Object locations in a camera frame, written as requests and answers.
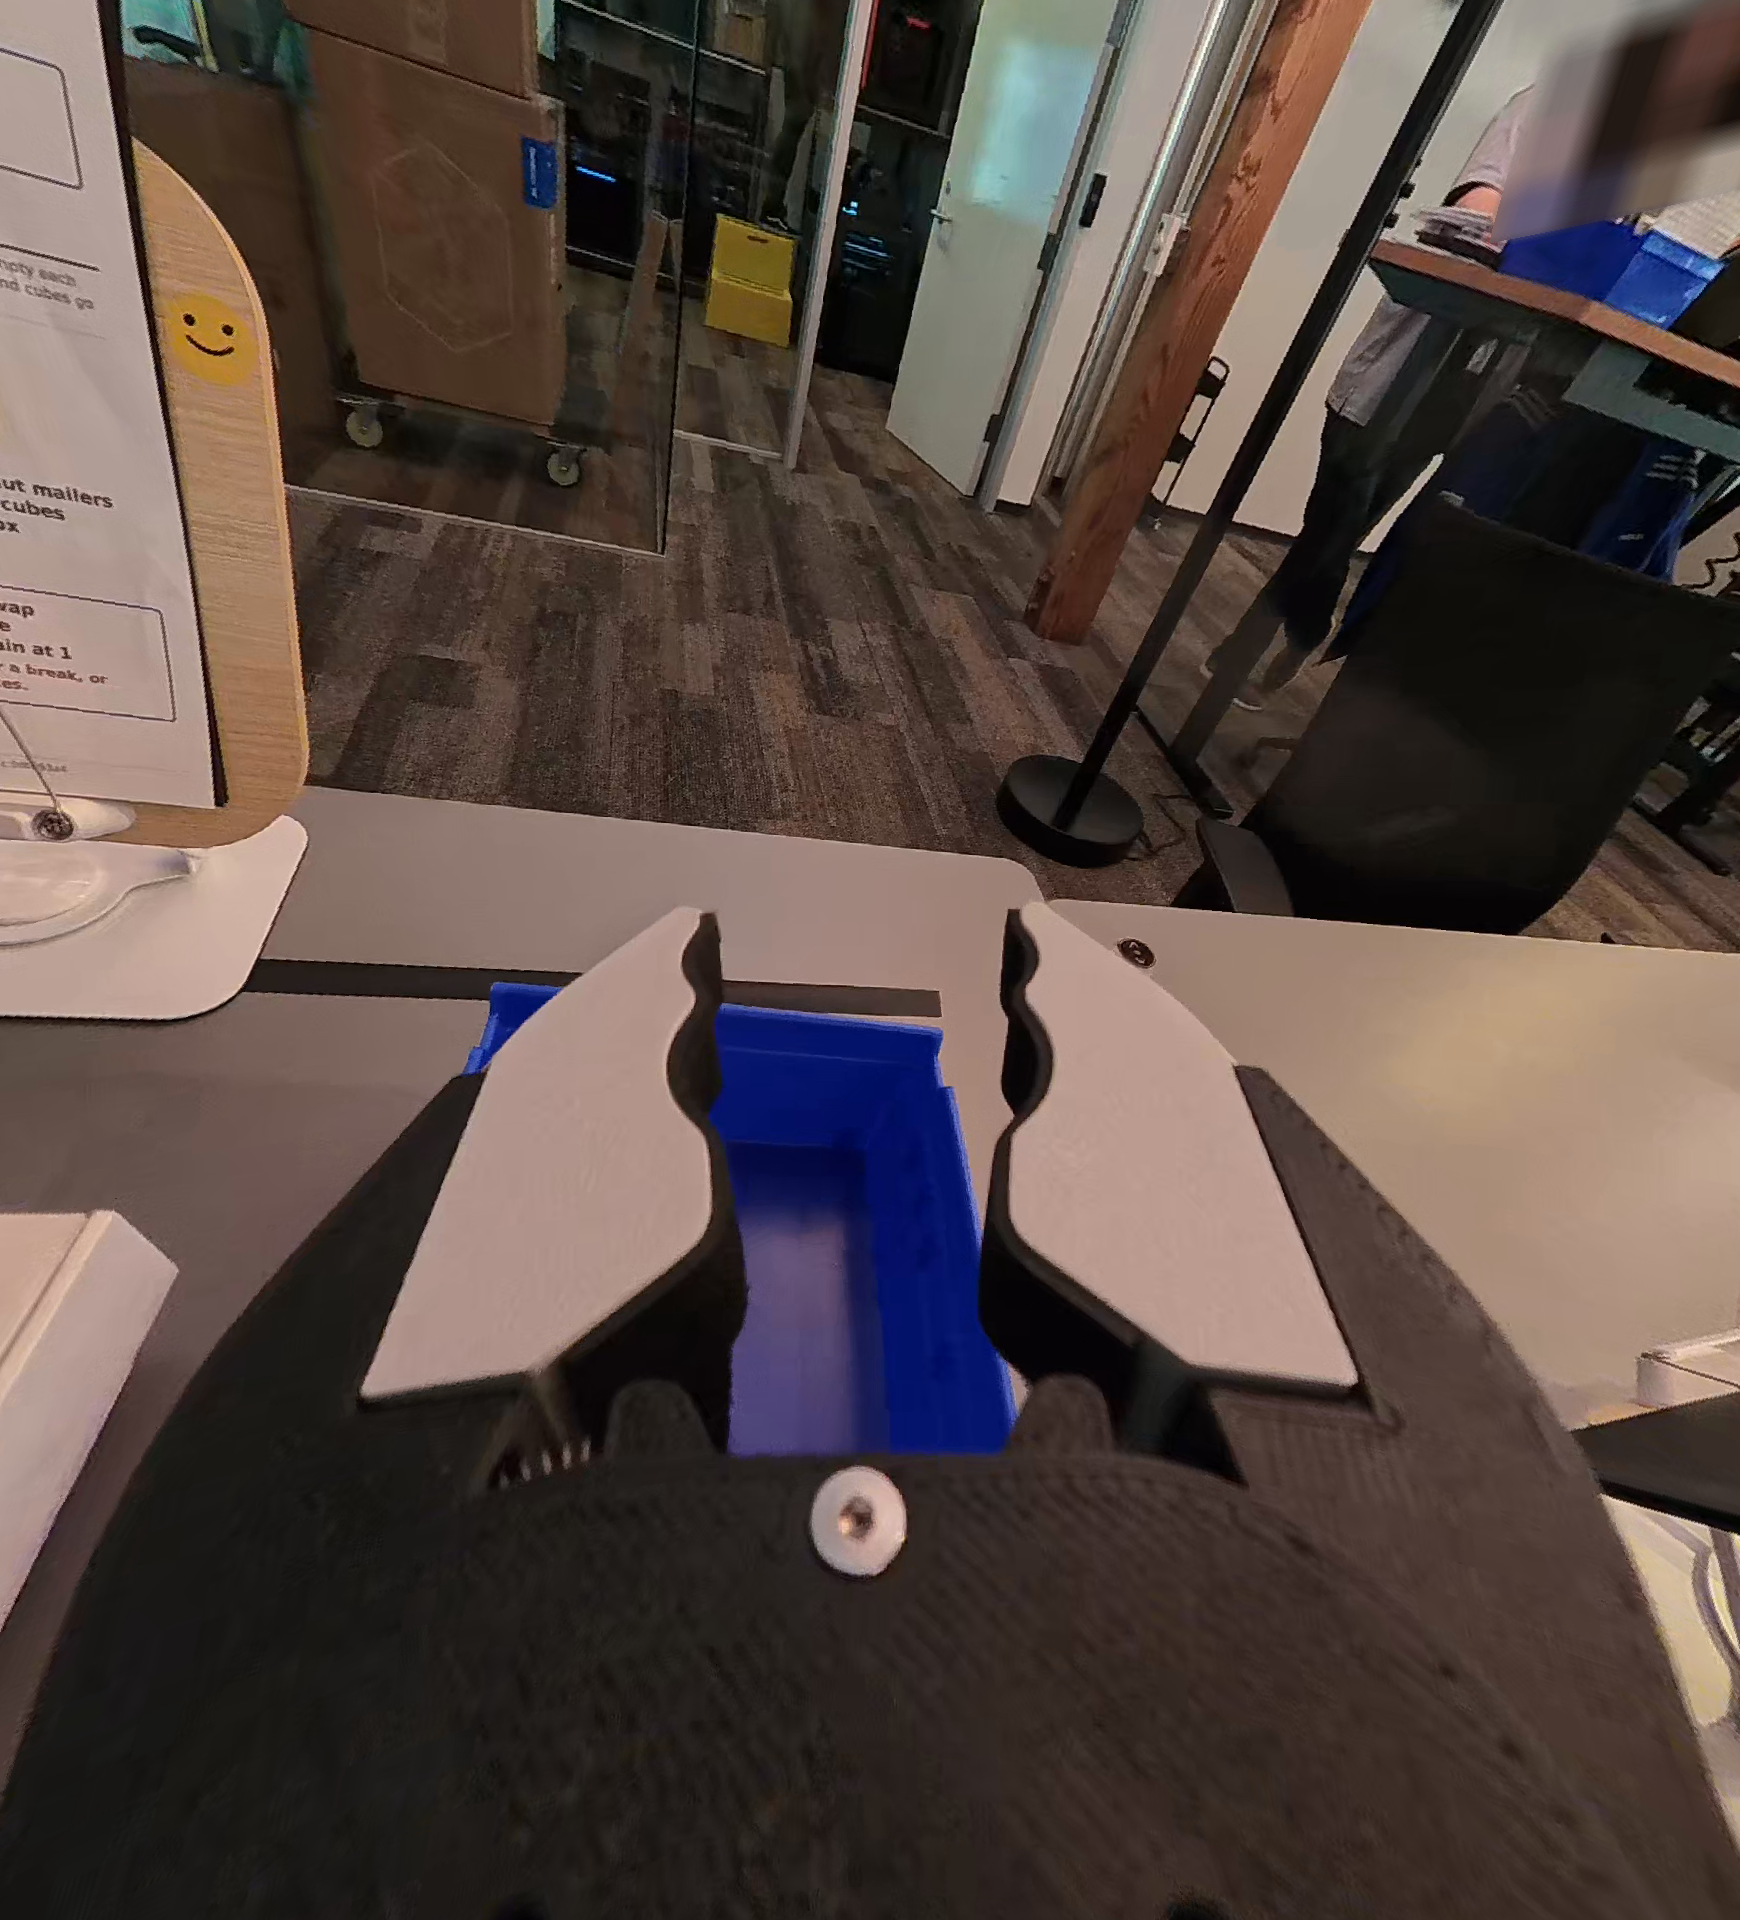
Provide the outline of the yellow step stool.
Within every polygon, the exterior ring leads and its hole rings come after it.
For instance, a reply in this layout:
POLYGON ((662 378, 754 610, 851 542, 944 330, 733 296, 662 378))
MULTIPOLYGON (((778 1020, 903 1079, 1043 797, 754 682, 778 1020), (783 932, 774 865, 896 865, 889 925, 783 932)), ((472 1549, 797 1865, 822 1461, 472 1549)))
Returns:
POLYGON ((705 327, 731 338, 785 348, 792 342, 797 261, 795 237, 730 212, 713 219, 705 327))

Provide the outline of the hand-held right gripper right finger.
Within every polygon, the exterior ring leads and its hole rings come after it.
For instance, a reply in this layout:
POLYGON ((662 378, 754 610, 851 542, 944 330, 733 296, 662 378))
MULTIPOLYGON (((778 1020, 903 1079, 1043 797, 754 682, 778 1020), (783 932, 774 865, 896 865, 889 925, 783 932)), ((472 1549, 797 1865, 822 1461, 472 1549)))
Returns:
POLYGON ((979 1317, 1028 1388, 1097 1388, 1119 1447, 1232 1480, 1217 1391, 1340 1402, 1338 1311, 1241 1068, 1048 903, 1002 934, 1002 1099, 979 1317))

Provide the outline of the yellow smiley sticker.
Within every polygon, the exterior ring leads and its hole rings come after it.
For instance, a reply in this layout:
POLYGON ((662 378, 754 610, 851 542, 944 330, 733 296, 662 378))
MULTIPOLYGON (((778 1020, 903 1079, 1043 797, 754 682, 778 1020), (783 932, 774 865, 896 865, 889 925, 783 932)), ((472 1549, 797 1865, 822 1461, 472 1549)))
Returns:
POLYGON ((165 360, 171 370, 221 389, 246 385, 259 370, 254 322, 211 294, 161 298, 165 360))

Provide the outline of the wooden top standing desk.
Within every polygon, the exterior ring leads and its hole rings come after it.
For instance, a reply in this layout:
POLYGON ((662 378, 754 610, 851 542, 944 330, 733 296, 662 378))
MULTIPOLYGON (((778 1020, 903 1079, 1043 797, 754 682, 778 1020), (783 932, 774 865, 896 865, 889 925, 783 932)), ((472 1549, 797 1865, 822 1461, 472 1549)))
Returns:
POLYGON ((1496 347, 1434 497, 1575 570, 1671 585, 1706 485, 1740 480, 1740 354, 1425 247, 1385 243, 1372 264, 1436 332, 1496 347))

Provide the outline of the black office chair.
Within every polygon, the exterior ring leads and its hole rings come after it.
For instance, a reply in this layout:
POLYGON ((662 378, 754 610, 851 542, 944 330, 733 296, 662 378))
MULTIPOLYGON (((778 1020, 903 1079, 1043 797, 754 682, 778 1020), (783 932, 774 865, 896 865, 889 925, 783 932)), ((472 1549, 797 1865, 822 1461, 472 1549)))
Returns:
POLYGON ((1176 907, 1523 934, 1589 868, 1740 643, 1740 596, 1422 499, 1349 657, 1176 907))

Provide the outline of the printed instruction sheet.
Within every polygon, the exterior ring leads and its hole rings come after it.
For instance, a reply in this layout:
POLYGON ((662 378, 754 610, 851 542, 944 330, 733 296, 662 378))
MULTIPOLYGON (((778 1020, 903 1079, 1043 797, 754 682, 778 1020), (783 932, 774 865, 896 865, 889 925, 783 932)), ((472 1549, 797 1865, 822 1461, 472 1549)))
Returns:
POLYGON ((0 2, 0 790, 211 807, 125 133, 102 6, 0 2))

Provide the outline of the wheeled dolly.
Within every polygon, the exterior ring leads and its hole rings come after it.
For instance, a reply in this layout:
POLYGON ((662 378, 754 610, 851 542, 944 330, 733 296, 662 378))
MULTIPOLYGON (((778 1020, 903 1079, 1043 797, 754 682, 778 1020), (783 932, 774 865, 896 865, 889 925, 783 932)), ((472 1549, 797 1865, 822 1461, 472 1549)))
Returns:
POLYGON ((546 422, 493 414, 433 397, 407 397, 398 392, 362 392, 338 389, 334 404, 338 408, 346 441, 362 450, 381 450, 389 441, 389 431, 392 424, 413 419, 440 419, 455 424, 528 435, 535 438, 542 446, 535 465, 542 466, 551 486, 573 489, 580 486, 584 478, 587 442, 568 442, 559 438, 546 422))

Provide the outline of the large cardboard box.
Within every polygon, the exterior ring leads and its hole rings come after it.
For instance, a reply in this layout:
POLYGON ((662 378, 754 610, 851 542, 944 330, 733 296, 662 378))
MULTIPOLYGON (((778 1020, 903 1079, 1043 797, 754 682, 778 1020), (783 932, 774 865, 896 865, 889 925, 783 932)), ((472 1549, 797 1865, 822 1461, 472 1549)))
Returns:
POLYGON ((565 112, 528 2, 292 2, 316 235, 358 382, 548 431, 568 385, 565 112))

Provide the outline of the black pole stand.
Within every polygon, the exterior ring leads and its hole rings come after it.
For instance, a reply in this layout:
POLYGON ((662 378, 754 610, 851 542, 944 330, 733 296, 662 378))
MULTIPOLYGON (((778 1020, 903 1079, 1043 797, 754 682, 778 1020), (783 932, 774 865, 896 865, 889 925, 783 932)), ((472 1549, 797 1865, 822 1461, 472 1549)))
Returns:
POLYGON ((1142 806, 1110 775, 1109 762, 1123 730, 1189 610, 1208 566, 1215 562, 1257 470, 1265 465, 1285 419, 1338 325, 1349 293, 1370 261, 1388 221, 1411 184, 1415 169, 1483 35, 1499 9, 1496 2, 1456 6, 1434 59, 1420 81, 1385 154, 1343 231, 1288 348, 1272 373, 1265 397, 1237 446, 1208 510, 1176 563, 1159 610, 1152 613, 1123 682, 1105 710, 1088 747, 1078 757, 1024 755, 1002 777, 996 793, 1002 823, 1037 854, 1074 868, 1102 868, 1123 859, 1145 832, 1142 806))

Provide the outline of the black mat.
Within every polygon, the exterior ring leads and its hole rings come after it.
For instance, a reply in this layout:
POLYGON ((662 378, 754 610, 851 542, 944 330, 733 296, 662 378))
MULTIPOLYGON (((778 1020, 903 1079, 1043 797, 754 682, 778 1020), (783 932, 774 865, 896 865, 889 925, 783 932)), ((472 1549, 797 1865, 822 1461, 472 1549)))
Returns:
POLYGON ((1740 1533, 1740 1388, 1575 1430, 1601 1491, 1740 1533))

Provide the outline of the blue plastic storage bin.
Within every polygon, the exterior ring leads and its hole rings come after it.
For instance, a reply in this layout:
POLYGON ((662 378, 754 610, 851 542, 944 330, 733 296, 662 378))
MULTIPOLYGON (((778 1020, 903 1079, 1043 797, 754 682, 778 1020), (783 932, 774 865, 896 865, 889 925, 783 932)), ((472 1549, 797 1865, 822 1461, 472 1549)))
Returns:
POLYGON ((1696 253, 1656 228, 1621 228, 1610 282, 1596 300, 1647 327, 1670 330, 1721 275, 1723 264, 1726 259, 1696 253))
POLYGON ((747 1313, 736 1454, 973 1452, 1012 1422, 979 1323, 979 1209, 929 1025, 716 1017, 747 1313))
POLYGON ((1497 261, 1507 279, 1605 300, 1653 237, 1635 221, 1596 221, 1509 241, 1497 261))

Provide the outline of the white door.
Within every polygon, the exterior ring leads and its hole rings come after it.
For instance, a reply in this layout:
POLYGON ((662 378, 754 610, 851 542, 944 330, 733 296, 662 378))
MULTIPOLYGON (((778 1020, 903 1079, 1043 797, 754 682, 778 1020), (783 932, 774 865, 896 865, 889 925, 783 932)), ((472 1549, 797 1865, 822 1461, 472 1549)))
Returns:
POLYGON ((1115 2, 983 2, 887 429, 979 491, 1119 30, 1115 2))

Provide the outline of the white cardboard mailer box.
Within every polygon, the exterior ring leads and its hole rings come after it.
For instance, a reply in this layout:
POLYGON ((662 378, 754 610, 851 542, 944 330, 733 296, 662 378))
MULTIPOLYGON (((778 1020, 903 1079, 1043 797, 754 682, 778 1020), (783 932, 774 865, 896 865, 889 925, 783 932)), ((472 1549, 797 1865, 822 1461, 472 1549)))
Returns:
POLYGON ((175 1276, 121 1212, 0 1212, 0 1632, 175 1276))

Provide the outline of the white stand base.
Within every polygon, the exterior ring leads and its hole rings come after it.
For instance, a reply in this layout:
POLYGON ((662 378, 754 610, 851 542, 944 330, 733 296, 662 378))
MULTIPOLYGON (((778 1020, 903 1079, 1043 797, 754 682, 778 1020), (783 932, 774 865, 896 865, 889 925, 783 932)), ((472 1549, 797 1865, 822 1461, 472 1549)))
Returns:
POLYGON ((1653 1409, 1740 1393, 1740 1329, 1645 1350, 1635 1360, 1635 1398, 1653 1409))

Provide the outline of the black tape strip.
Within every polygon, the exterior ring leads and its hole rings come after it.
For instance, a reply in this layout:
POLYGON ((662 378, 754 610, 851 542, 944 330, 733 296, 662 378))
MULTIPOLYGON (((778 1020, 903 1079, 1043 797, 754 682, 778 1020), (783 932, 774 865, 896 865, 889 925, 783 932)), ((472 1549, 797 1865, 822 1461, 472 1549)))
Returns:
MULTIPOLYGON (((576 972, 564 969, 259 958, 244 990, 274 996, 469 1001, 487 997, 499 983, 559 990, 573 980, 576 972)), ((727 977, 721 983, 721 997, 726 1004, 817 1016, 943 1017, 935 987, 727 977)))

